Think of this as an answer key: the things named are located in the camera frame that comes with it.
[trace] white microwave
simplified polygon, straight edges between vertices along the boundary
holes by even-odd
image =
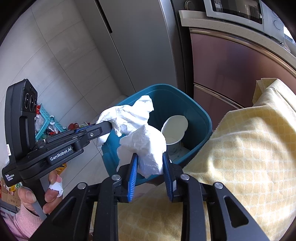
[[[257,29],[284,43],[284,24],[261,0],[204,0],[208,17]]]

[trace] gold trim strip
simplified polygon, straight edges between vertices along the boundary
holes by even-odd
[[[202,92],[205,92],[205,93],[207,93],[207,94],[209,94],[211,96],[214,96],[214,97],[216,97],[219,100],[222,100],[223,102],[231,105],[232,107],[236,108],[237,110],[244,108],[242,105],[236,103],[232,99],[229,99],[228,97],[226,97],[224,95],[221,95],[218,92],[213,91],[213,90],[211,90],[211,89],[209,89],[207,87],[204,87],[204,86],[202,86],[200,84],[194,83],[194,88],[199,89]]]
[[[243,39],[238,36],[230,35],[230,34],[227,34],[224,32],[213,31],[213,30],[208,30],[208,29],[200,29],[200,28],[190,28],[190,33],[208,35],[208,36],[217,37],[220,39],[229,40],[231,42],[234,42],[234,43],[243,45],[245,47],[248,47],[250,49],[253,49],[253,50],[257,51],[258,53],[263,54],[264,56],[273,60],[279,66],[283,67],[286,71],[288,71],[294,78],[296,78],[296,71],[294,68],[292,68],[289,64],[287,64],[279,56],[275,55],[274,53],[270,52],[269,50],[265,49],[264,47],[254,43],[250,40]]]

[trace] countertop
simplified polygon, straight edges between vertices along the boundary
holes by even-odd
[[[205,12],[180,10],[179,13],[182,26],[217,30],[250,40],[274,53],[296,70],[296,57],[283,45],[259,32],[234,23],[208,18]]]

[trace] silver bolt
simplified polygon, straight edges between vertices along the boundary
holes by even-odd
[[[121,179],[121,176],[120,175],[118,175],[118,174],[114,174],[114,175],[112,175],[112,180],[113,181],[118,181],[118,180],[120,180]]]
[[[215,188],[222,189],[223,184],[222,183],[215,183]]]
[[[78,187],[78,189],[82,190],[82,189],[86,188],[86,184],[85,183],[79,183],[77,185],[77,187]]]
[[[182,180],[186,180],[186,181],[189,180],[189,175],[187,175],[187,174],[181,174],[180,177]]]

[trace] teal plastic basket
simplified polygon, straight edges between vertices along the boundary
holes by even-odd
[[[50,122],[55,122],[54,125],[60,132],[67,130],[63,129],[63,126],[58,121],[56,121],[54,117],[50,117],[49,113],[43,108],[42,104],[40,106],[40,114],[43,116],[45,121],[40,131],[35,135],[36,141],[38,141],[40,137],[43,135]]]
[[[190,151],[178,159],[176,164],[185,166],[197,154],[212,134],[212,121],[209,115],[191,99],[177,88],[167,84],[157,84],[147,87],[117,105],[133,105],[142,95],[149,95],[153,102],[154,111],[150,113],[148,124],[161,130],[164,122],[173,115],[183,115],[188,120],[188,129],[182,139],[184,147]],[[119,163],[117,148],[120,146],[119,140],[114,130],[111,131],[107,141],[102,146],[103,162],[108,174],[116,174]],[[143,184],[157,175],[144,178],[137,174],[136,185]]]

